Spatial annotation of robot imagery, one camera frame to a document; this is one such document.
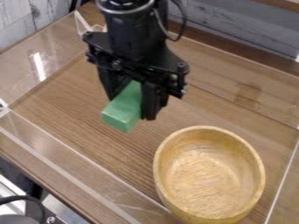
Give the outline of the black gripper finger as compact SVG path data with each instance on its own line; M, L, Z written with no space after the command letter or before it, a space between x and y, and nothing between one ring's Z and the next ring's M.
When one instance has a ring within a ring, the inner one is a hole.
M167 106L170 95L166 89L151 82L142 85L142 117L153 121Z
M127 70L115 71L106 68L98 70L99 80L107 93L107 98L113 101L130 84L133 77Z

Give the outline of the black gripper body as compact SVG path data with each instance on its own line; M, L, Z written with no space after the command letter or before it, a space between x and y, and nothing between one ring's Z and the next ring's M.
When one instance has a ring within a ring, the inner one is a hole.
M171 52L167 40L182 37L169 32L167 3L99 3L107 32L91 31L83 35L89 44L89 62L98 69L122 71L131 81L151 82L178 98L183 96L186 62Z

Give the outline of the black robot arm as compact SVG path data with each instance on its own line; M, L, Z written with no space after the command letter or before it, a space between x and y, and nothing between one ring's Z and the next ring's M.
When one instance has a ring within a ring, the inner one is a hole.
M97 0L107 31L83 35L89 62L97 65L107 97L115 99L131 81L142 84L142 117L154 120L171 96L185 95L190 67L171 51L169 3L181 0Z

